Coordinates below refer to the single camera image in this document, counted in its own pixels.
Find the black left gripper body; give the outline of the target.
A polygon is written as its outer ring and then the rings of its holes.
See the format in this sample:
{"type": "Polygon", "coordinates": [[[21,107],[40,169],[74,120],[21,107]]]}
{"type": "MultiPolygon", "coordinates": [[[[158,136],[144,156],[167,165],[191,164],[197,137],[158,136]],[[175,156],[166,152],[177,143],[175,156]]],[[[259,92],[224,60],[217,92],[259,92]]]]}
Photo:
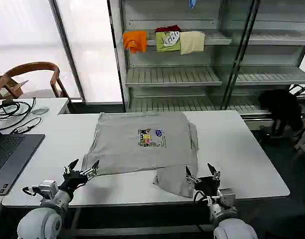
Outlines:
{"type": "Polygon", "coordinates": [[[80,171],[64,173],[63,178],[64,182],[58,187],[58,189],[67,193],[74,193],[80,185],[85,185],[88,182],[87,176],[82,175],[80,171]]]}

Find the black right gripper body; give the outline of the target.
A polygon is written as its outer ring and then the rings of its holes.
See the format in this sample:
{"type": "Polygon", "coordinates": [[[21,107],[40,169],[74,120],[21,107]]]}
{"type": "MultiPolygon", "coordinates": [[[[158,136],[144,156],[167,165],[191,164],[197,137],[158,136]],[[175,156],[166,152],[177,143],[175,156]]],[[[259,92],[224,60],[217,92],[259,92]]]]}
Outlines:
{"type": "Polygon", "coordinates": [[[205,196],[217,195],[217,190],[220,186],[219,179],[215,179],[212,176],[205,176],[198,178],[198,180],[194,187],[196,191],[202,191],[205,196]]]}

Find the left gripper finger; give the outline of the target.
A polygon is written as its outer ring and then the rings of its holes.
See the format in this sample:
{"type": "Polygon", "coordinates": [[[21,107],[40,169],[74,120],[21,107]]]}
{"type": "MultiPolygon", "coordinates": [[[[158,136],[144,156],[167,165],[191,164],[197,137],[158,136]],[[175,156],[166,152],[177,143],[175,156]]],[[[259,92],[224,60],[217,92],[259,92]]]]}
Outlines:
{"type": "Polygon", "coordinates": [[[80,174],[87,176],[88,178],[93,178],[97,176],[97,170],[99,168],[99,160],[97,160],[89,169],[82,171],[80,174]]]}
{"type": "Polygon", "coordinates": [[[70,174],[73,170],[74,170],[74,168],[75,168],[75,166],[77,165],[77,163],[78,163],[78,159],[76,159],[76,160],[74,160],[74,161],[72,161],[68,166],[65,166],[64,167],[64,175],[66,175],[66,174],[70,174]]]}

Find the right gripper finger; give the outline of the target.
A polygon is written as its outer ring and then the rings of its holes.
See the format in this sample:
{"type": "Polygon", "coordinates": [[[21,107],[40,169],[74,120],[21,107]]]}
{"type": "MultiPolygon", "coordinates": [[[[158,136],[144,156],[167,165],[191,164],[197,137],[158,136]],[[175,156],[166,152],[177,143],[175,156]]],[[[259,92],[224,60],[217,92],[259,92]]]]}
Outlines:
{"type": "Polygon", "coordinates": [[[220,171],[217,171],[217,170],[215,169],[215,167],[212,166],[212,165],[209,164],[209,163],[207,163],[207,166],[208,166],[208,168],[209,168],[209,170],[210,170],[210,172],[211,172],[211,174],[212,174],[212,176],[213,176],[213,179],[214,179],[214,180],[219,180],[220,177],[221,177],[221,172],[220,172],[220,171]]]}
{"type": "Polygon", "coordinates": [[[195,177],[189,170],[188,166],[186,166],[186,179],[189,185],[196,185],[201,183],[201,179],[195,177]]]}

